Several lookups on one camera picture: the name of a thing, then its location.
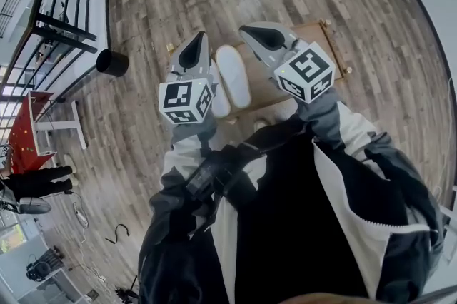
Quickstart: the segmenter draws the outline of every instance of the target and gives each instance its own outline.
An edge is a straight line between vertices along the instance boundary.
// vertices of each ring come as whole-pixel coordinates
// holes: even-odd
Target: black cable
[[[50,119],[52,120],[52,116],[49,115],[49,112],[50,112],[50,110],[52,109],[52,107],[53,107],[56,103],[58,103],[58,102],[57,102],[57,101],[49,100],[49,103],[50,103],[50,105],[49,105],[49,107],[45,110],[45,112],[43,112],[43,113],[38,113],[38,114],[36,115],[37,118],[38,118],[38,116],[46,115],[48,118],[50,118]]]
[[[68,272],[71,272],[71,271],[73,271],[75,268],[78,268],[78,267],[87,267],[87,266],[86,266],[86,265],[77,265],[77,266],[73,266],[73,267],[67,268],[66,270],[67,270]]]
[[[132,289],[134,288],[135,282],[136,282],[136,279],[137,279],[137,278],[138,278],[138,276],[135,276],[134,281],[133,281],[133,283],[131,284],[130,291],[132,291]]]
[[[46,115],[46,117],[48,118],[49,123],[50,123],[51,126],[52,126],[52,130],[54,131],[54,130],[55,130],[55,129],[54,129],[54,125],[53,125],[54,120],[52,119],[52,116],[49,115],[49,110],[46,110],[46,113],[44,113],[44,115]]]
[[[127,237],[130,237],[130,232],[129,232],[129,229],[124,225],[124,224],[118,224],[116,226],[116,228],[114,229],[114,235],[116,236],[116,242],[114,242],[113,240],[109,239],[109,238],[105,238],[108,242],[110,243],[113,243],[113,244],[116,244],[117,241],[118,241],[118,237],[117,237],[117,228],[119,227],[122,227],[124,228],[126,231],[127,231]]]
[[[73,211],[74,211],[74,215],[76,216],[76,219],[79,223],[79,225],[83,228],[83,229],[88,229],[89,228],[89,217],[87,216],[87,213],[86,211],[84,210],[84,207],[83,207],[83,198],[81,197],[81,195],[79,195],[78,193],[75,193],[74,191],[71,191],[71,194],[72,195],[77,195],[79,197],[79,207],[81,208],[81,211],[87,221],[87,226],[83,226],[83,223],[78,219],[78,216],[76,214],[76,208],[77,208],[77,204],[76,202],[73,202]]]
[[[29,259],[27,260],[27,267],[29,267],[29,264],[30,264],[30,257],[31,257],[31,256],[35,257],[35,262],[37,261],[36,256],[32,253],[32,254],[29,256]]]
[[[83,228],[83,237],[84,237],[84,240],[81,241],[81,243],[79,244],[79,250],[80,250],[80,252],[81,252],[81,260],[82,260],[82,262],[84,262],[84,253],[83,253],[82,245],[83,245],[83,243],[86,241],[86,236],[84,235],[84,232],[86,231],[86,229],[89,229],[89,217],[87,216],[86,211],[84,210],[84,207],[83,207],[83,199],[82,199],[81,195],[79,195],[78,193],[75,193],[75,192],[73,192],[73,191],[70,191],[70,193],[71,193],[71,195],[75,194],[75,195],[77,195],[77,196],[79,197],[79,201],[80,201],[80,203],[81,203],[81,211],[83,212],[84,217],[85,217],[85,219],[86,219],[86,221],[87,221],[87,226],[83,226],[82,223],[81,223],[81,221],[78,219],[78,216],[77,216],[77,214],[76,214],[76,209],[75,209],[75,216],[76,216],[76,219],[77,219],[78,223],[81,225],[81,227]],[[103,283],[104,287],[102,286],[101,289],[102,289],[104,292],[110,291],[110,289],[108,288],[108,284],[106,283],[106,279],[105,279],[103,276],[100,276],[99,270],[98,270],[96,267],[95,267],[95,268],[91,268],[91,267],[85,265],[84,263],[82,263],[81,265],[75,266],[74,268],[76,268],[76,267],[83,267],[83,268],[85,268],[87,271],[89,271],[92,275],[94,275],[99,281],[101,281],[101,282]]]

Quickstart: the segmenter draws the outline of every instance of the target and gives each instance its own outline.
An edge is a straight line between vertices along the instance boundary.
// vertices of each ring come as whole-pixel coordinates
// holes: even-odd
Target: black pants
[[[72,173],[71,167],[44,168],[25,173],[13,173],[5,184],[13,191],[16,200],[21,198],[42,198],[53,193],[71,190],[71,181],[52,182],[55,178],[67,176]]]

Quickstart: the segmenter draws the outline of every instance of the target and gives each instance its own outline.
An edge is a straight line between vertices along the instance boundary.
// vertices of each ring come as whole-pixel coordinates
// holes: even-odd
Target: white desk leg
[[[76,108],[76,101],[71,102],[71,110],[73,110],[74,120],[78,123],[76,131],[78,132],[79,143],[81,147],[87,149],[86,140],[84,139],[83,129],[81,128],[81,123],[79,122],[78,109]]]
[[[78,133],[79,143],[81,147],[87,149],[86,141],[84,140],[83,130],[81,128],[81,123],[79,122],[78,110],[76,109],[76,101],[71,103],[71,110],[73,111],[73,121],[43,121],[40,123],[35,123],[36,131],[52,131],[52,130],[62,130],[62,129],[76,129]]]
[[[447,209],[447,208],[445,208],[444,206],[441,206],[441,205],[440,205],[440,210],[445,216],[448,216],[452,220],[457,221],[457,213],[454,213],[453,211],[451,211],[451,210],[449,210],[449,209]]]

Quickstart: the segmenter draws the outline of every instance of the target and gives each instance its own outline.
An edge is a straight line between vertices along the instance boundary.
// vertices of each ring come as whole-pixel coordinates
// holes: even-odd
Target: wooden floor
[[[353,68],[337,85],[342,97],[353,110],[388,131],[416,164],[426,185],[449,204],[456,143],[453,125],[449,136],[448,80],[416,0],[109,0],[112,48],[129,56],[130,69],[119,79],[94,73],[69,96],[79,101],[89,142],[86,151],[67,131],[56,142],[59,154],[70,153],[79,169],[81,186],[76,190],[91,223],[85,264],[95,265],[110,288],[129,286],[136,274],[139,248],[151,219],[148,199],[159,189],[169,144],[169,129],[156,102],[168,63],[166,44],[179,44],[204,29],[216,50],[238,43],[238,27],[251,21],[292,26],[319,19],[332,21],[332,37]],[[288,102],[265,114],[275,121],[293,109],[293,102]],[[54,120],[66,113],[69,110],[60,106]],[[245,116],[234,126],[222,125],[220,142],[247,137],[259,114]],[[67,254],[68,267],[81,264],[83,238],[72,198],[51,198],[52,212],[40,218],[47,241]],[[119,243],[112,245],[104,238],[114,239],[118,223],[129,227],[130,237],[120,230]],[[85,293],[97,286],[87,282],[81,267],[70,276]],[[105,293],[96,301],[113,302]]]

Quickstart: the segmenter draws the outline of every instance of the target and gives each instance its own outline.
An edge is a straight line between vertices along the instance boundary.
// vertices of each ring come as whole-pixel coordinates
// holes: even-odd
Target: window
[[[19,224],[0,230],[0,255],[19,247],[27,242],[27,238]]]

